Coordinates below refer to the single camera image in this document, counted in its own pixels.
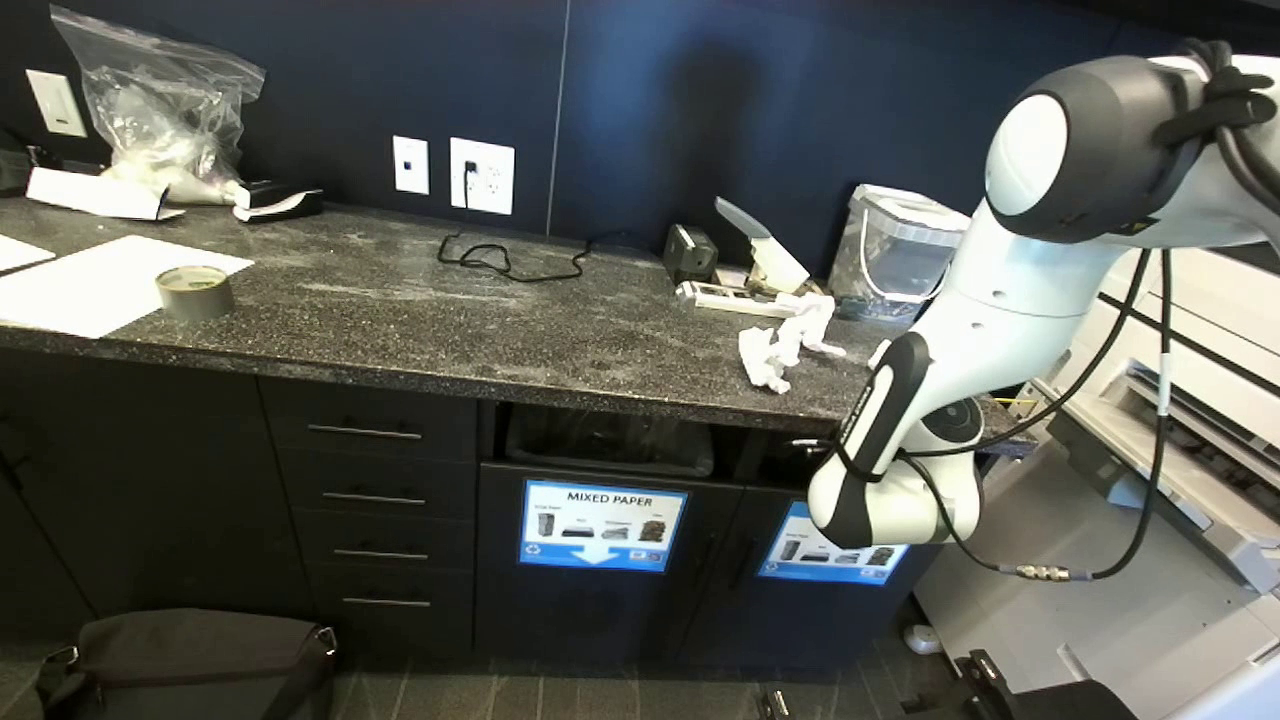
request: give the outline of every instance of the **dark blue wall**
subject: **dark blue wall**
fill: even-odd
[[[656,250],[723,193],[825,270],[853,185],[967,207],[988,131],[1049,69],[1160,52],[1224,13],[1123,16],[1105,0],[70,0],[268,72],[247,172],[448,216],[448,137],[515,144],[527,232],[613,232]],[[1280,52],[1271,31],[1245,46]],[[20,69],[71,72],[43,0],[6,0],[0,123],[49,141]],[[432,195],[396,195],[389,137],[432,141]]]

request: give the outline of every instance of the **electrical outlet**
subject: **electrical outlet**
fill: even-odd
[[[432,195],[430,141],[393,137],[396,193]]]
[[[514,216],[515,147],[452,137],[448,141],[448,198],[452,198],[452,207]]]
[[[87,137],[70,75],[27,69],[27,85],[49,131]]]

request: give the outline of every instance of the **cabinet drawer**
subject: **cabinet drawer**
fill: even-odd
[[[264,379],[282,448],[477,461],[477,403],[452,395]]]
[[[282,466],[295,507],[383,507],[455,520],[477,507],[477,465],[307,448],[282,453]]]
[[[354,657],[474,657],[469,571],[311,571],[311,585]]]
[[[389,513],[302,513],[307,569],[474,569],[474,525]]]

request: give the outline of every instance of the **label sign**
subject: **label sign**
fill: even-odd
[[[520,564],[666,571],[689,493],[619,483],[525,483]]]
[[[887,585],[907,542],[839,549],[814,520],[808,503],[791,503],[777,530],[759,575],[791,585]]]

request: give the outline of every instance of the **robotic arm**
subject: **robotic arm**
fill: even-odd
[[[981,520],[971,395],[1046,374],[1129,248],[1280,250],[1280,58],[1193,45],[1037,80],[988,147],[983,202],[912,332],[886,343],[808,483],[825,537],[931,542]]]

